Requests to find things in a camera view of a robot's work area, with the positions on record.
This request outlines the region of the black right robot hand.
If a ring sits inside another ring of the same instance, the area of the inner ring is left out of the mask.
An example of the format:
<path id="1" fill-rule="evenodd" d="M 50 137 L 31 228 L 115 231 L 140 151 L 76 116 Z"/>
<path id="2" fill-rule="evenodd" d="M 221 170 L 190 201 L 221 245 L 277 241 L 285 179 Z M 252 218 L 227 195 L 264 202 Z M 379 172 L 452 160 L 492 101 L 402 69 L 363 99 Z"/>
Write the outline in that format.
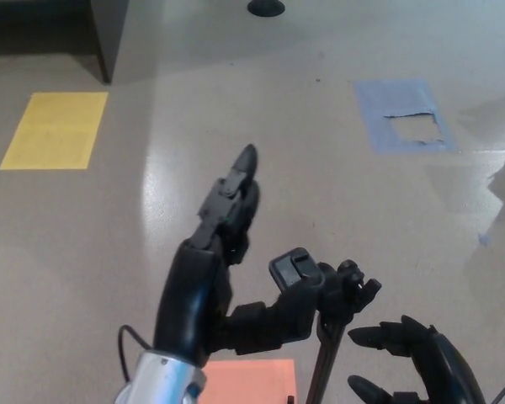
<path id="1" fill-rule="evenodd" d="M 433 326 L 402 316 L 399 322 L 381 322 L 348 332 L 361 347 L 385 350 L 410 358 L 421 376 L 428 398 L 411 392 L 388 393 L 362 376 L 351 375 L 348 385 L 365 403 L 484 403 L 476 377 L 457 348 Z"/>

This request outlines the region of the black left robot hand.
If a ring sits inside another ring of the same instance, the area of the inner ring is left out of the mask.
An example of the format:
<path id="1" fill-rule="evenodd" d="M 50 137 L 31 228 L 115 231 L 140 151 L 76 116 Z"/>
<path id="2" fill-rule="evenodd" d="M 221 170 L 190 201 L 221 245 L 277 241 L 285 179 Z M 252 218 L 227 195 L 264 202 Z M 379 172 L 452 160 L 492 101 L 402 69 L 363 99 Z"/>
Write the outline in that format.
<path id="1" fill-rule="evenodd" d="M 228 316 L 230 272 L 242 262 L 260 188 L 255 145 L 247 145 L 224 178 L 218 178 L 199 209 L 200 222 L 178 246 L 160 300 L 154 350 L 198 368 L 222 349 L 239 355 L 277 350 L 283 339 L 275 308 L 263 302 L 239 306 Z"/>

